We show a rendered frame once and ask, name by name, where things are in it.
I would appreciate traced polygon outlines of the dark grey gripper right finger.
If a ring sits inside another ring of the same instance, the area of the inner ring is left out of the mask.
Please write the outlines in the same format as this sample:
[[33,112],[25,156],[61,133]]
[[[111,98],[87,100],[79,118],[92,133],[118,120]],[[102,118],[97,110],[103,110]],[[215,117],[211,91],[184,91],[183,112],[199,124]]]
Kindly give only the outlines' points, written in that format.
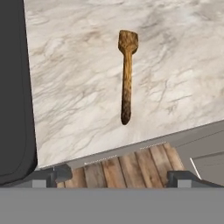
[[170,188],[223,188],[223,185],[200,179],[190,171],[168,171],[167,179],[166,187]]

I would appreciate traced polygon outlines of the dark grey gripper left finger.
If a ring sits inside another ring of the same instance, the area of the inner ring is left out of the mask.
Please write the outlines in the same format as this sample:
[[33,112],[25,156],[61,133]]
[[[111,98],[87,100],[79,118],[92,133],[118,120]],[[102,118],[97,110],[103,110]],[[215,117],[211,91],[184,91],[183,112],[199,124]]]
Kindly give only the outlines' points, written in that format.
[[60,182],[65,182],[73,176],[71,167],[62,164],[53,168],[34,171],[28,177],[10,184],[17,188],[56,188]]

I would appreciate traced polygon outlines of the brown wooden spatula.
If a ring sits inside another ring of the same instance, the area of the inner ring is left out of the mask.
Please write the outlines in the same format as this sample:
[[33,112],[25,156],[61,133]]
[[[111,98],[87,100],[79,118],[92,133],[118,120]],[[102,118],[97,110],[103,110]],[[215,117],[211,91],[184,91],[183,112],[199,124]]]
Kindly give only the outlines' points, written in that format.
[[123,55],[121,107],[123,125],[126,125],[131,118],[132,55],[137,51],[137,48],[138,35],[133,31],[120,30],[118,49]]

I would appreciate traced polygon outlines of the grey cupboard door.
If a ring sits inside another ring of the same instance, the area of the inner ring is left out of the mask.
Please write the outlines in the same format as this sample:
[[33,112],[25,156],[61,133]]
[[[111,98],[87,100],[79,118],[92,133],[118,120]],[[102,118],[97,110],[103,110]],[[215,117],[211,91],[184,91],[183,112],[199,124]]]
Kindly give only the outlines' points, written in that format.
[[202,179],[224,186],[224,152],[193,157]]

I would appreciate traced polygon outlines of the grey drawer front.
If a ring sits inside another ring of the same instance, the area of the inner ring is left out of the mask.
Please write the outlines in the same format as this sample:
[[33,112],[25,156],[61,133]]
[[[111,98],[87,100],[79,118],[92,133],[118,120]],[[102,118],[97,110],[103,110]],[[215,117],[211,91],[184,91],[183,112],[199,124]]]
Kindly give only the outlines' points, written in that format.
[[182,159],[224,152],[224,130],[176,146]]

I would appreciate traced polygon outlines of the dark grey stove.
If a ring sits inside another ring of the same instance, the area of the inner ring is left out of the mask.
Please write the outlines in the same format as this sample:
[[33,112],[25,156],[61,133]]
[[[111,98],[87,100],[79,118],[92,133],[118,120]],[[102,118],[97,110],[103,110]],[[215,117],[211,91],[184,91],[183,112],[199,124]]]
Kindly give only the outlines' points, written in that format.
[[0,0],[0,186],[37,166],[24,0]]

